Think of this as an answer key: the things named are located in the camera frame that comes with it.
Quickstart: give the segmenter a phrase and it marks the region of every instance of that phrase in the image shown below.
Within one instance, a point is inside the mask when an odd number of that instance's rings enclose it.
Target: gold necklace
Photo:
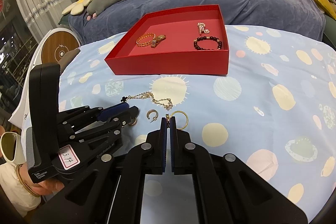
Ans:
[[[148,91],[140,93],[140,94],[135,95],[135,96],[130,96],[129,95],[127,97],[122,97],[121,101],[126,102],[127,100],[130,100],[130,99],[148,99],[148,98],[152,98],[152,102],[154,104],[162,105],[166,110],[171,110],[173,108],[173,104],[171,102],[171,99],[167,98],[167,99],[155,100],[153,93],[148,92]],[[168,101],[168,104],[160,103],[161,101]]]

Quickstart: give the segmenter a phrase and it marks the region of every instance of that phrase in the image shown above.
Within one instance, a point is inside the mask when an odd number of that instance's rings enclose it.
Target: grey plush toy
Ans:
[[[104,10],[108,7],[117,3],[120,0],[92,0],[92,2],[88,5],[86,12],[87,12],[87,20],[89,21],[91,17],[94,19],[98,15],[100,15]]]

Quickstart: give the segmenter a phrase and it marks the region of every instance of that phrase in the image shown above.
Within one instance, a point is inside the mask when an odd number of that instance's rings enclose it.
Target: red box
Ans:
[[[209,34],[222,41],[203,40],[198,45],[216,50],[196,50],[194,40],[200,37],[197,23],[205,23]],[[166,39],[156,47],[139,47],[136,40],[146,33],[164,34]],[[229,47],[225,25],[218,5],[202,5],[157,11],[144,15],[105,58],[115,75],[141,74],[208,74],[225,75]]]

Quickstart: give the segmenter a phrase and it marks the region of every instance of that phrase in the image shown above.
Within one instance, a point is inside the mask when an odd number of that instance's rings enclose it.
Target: handwritten number label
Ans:
[[[61,148],[59,150],[58,157],[61,160],[65,170],[68,170],[80,163],[80,160],[75,154],[71,145],[66,145],[65,147]]]

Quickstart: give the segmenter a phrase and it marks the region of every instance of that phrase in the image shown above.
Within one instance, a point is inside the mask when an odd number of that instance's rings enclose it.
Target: silver bolt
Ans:
[[[150,143],[143,143],[141,145],[141,148],[144,149],[144,150],[148,150],[148,149],[152,148],[152,145]]]
[[[103,162],[108,162],[108,161],[112,160],[112,156],[110,154],[104,154],[104,155],[101,156],[101,160]]]
[[[196,148],[196,145],[194,145],[193,143],[186,143],[184,147],[188,150],[193,150]]]
[[[225,155],[225,159],[226,159],[227,161],[229,161],[229,162],[233,162],[233,161],[236,160],[236,156],[233,155],[233,154],[226,154],[226,155]]]

